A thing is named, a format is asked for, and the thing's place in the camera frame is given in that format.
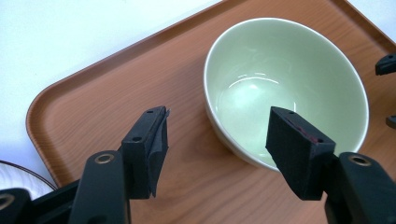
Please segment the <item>bowl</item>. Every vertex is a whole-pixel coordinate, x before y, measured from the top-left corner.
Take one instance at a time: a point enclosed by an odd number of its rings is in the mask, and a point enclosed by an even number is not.
[[[206,112],[219,139],[251,164],[277,170],[265,148],[270,107],[300,114],[357,152],[367,133],[367,96],[355,68],[330,40],[294,21],[240,22],[205,61]]]

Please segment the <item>wood grain surface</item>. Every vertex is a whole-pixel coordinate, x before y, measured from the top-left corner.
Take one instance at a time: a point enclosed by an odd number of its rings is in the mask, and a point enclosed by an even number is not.
[[[302,202],[280,173],[237,158],[205,113],[211,45],[234,24],[259,17],[302,23],[345,53],[370,106],[360,153],[396,180],[396,131],[385,125],[396,114],[396,76],[374,70],[395,45],[341,0],[240,0],[221,2],[41,92],[27,129],[56,183],[79,179],[91,154],[117,149],[146,109],[166,105],[170,148],[157,198],[131,202],[133,223],[326,223],[324,200]]]

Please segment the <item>brown tray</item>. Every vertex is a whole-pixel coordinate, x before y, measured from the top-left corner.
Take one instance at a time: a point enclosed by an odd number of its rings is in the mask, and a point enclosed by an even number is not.
[[[396,76],[375,63],[396,47],[342,0],[227,1],[124,49],[41,92],[27,129],[59,186],[91,154],[117,149],[144,110],[172,109],[158,197],[132,201],[135,223],[325,223],[322,202],[301,202],[280,173],[256,168],[215,136],[205,113],[205,57],[216,38],[252,18],[297,21],[328,37],[356,67],[370,104],[361,153],[396,179]]]

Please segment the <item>bowl rim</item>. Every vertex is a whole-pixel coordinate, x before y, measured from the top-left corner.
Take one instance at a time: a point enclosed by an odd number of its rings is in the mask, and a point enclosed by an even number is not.
[[[361,93],[362,93],[362,97],[364,99],[364,127],[362,130],[362,135],[358,141],[358,144],[355,146],[355,148],[353,148],[353,150],[350,150],[351,152],[357,152],[359,151],[359,149],[361,148],[361,145],[363,144],[365,137],[367,135],[367,131],[368,131],[368,126],[369,126],[369,105],[368,105],[368,98],[367,98],[367,93],[364,89],[363,83],[361,81],[361,77],[359,76],[358,72],[356,71],[355,67],[353,66],[353,64],[351,63],[351,61],[347,58],[347,56],[344,54],[343,51],[341,51],[337,46],[335,46],[335,44],[330,41],[327,37],[325,37],[324,35],[320,34],[319,32],[313,30],[312,28],[305,26],[299,22],[296,21],[289,21],[289,20],[285,20],[285,19],[281,19],[281,18],[254,18],[254,19],[250,19],[250,20],[246,20],[246,21],[241,21],[238,22],[237,24],[231,26],[230,28],[228,28],[226,31],[224,31],[217,39],[216,41],[212,44],[209,52],[207,53],[206,59],[205,59],[205,68],[204,68],[204,77],[203,77],[203,82],[204,82],[204,93],[205,93],[205,105],[206,105],[206,114],[209,116],[209,120],[212,123],[213,128],[215,129],[215,132],[217,133],[217,135],[219,136],[220,141],[222,141],[231,151],[233,151],[234,154],[236,154],[238,157],[240,157],[241,159],[259,166],[259,167],[267,167],[271,170],[274,171],[279,171],[277,169],[277,167],[272,166],[270,164],[265,163],[264,161],[259,160],[258,158],[254,157],[252,155],[252,153],[248,152],[246,149],[244,149],[238,142],[236,142],[235,139],[233,139],[233,137],[228,133],[228,131],[223,127],[223,125],[221,124],[221,122],[219,121],[219,118],[216,115],[215,109],[213,108],[213,105],[210,104],[210,100],[209,100],[209,92],[207,89],[207,70],[208,70],[208,64],[209,64],[209,60],[212,57],[214,48],[218,45],[218,43],[221,41],[221,39],[226,36],[228,33],[230,33],[232,30],[234,30],[236,27],[245,25],[247,23],[251,23],[251,22],[256,22],[256,21],[281,21],[281,22],[285,22],[285,23],[289,23],[295,26],[298,26],[300,28],[303,28],[309,32],[312,32],[313,34],[317,35],[318,38],[321,38],[322,40],[324,40],[325,43],[327,43],[330,47],[332,47],[335,51],[338,52],[338,54],[344,59],[344,61],[346,62],[346,64],[351,68],[351,71],[353,72],[353,74],[355,75],[358,84],[359,84],[359,88],[361,89]]]

